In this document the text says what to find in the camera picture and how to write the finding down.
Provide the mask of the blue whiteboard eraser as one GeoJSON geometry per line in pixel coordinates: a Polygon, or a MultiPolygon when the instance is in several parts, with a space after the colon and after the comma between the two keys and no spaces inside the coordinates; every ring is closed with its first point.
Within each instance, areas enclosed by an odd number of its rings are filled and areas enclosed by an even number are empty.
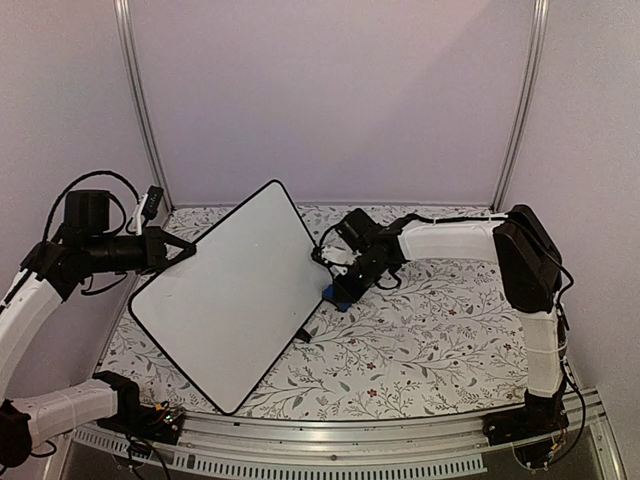
{"type": "Polygon", "coordinates": [[[352,305],[350,297],[339,285],[327,286],[322,292],[322,298],[340,312],[346,312],[352,305]]]}

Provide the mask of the white whiteboard black frame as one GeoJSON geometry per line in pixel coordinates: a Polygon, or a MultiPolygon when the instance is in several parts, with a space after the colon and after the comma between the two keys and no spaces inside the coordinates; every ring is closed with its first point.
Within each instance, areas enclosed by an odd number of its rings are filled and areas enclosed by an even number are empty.
{"type": "Polygon", "coordinates": [[[220,413],[235,414],[322,302],[329,272],[271,180],[130,298],[134,321],[220,413]]]}

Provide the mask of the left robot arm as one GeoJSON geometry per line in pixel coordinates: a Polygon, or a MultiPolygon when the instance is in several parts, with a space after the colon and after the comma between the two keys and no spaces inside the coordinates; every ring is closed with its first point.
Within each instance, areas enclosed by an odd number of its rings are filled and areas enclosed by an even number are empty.
{"type": "MultiPolygon", "coordinates": [[[[96,170],[73,180],[54,200],[41,240],[22,260],[11,287],[1,299],[1,386],[6,388],[18,363],[49,317],[75,291],[86,297],[98,274],[160,274],[196,253],[192,242],[152,225],[164,191],[151,186],[135,194],[136,207],[112,227],[110,208],[121,201],[104,189],[80,183],[110,177],[130,192],[133,184],[119,173],[96,170]]],[[[1,468],[16,468],[40,457],[38,447],[86,423],[123,434],[132,450],[150,452],[156,442],[175,445],[183,418],[168,402],[148,406],[133,380],[100,371],[62,390],[31,398],[1,396],[1,468]]]]}

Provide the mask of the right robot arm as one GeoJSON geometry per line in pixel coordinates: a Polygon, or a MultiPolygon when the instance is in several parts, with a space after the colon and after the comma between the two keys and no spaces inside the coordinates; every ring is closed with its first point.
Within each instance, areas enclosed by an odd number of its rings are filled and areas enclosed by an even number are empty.
{"type": "Polygon", "coordinates": [[[527,398],[517,427],[537,436],[556,417],[549,400],[564,392],[561,362],[569,329],[562,297],[574,284],[561,253],[527,205],[505,214],[427,218],[409,213],[388,225],[363,209],[349,212],[332,226],[346,249],[318,243],[314,262],[330,271],[325,300],[345,311],[384,274],[391,277],[406,263],[426,259],[462,259],[497,264],[506,301],[522,323],[528,363],[527,398]]]}

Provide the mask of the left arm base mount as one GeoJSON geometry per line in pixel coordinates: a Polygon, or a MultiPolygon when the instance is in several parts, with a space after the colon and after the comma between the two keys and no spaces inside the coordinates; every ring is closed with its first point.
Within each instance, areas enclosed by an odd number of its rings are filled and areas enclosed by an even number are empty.
{"type": "Polygon", "coordinates": [[[155,406],[136,405],[125,413],[99,419],[97,425],[103,429],[130,435],[150,442],[176,445],[185,421],[185,410],[172,407],[167,401],[155,406]]]}

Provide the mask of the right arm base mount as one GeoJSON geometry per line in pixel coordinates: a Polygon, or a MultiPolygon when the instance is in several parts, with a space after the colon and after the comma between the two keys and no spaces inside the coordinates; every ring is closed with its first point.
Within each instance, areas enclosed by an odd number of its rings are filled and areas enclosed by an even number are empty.
{"type": "Polygon", "coordinates": [[[531,470],[550,466],[560,446],[560,441],[551,435],[562,434],[569,426],[562,401],[542,397],[527,397],[523,407],[487,414],[482,422],[483,434],[491,446],[544,436],[543,440],[528,442],[513,451],[518,463],[531,470]]]}

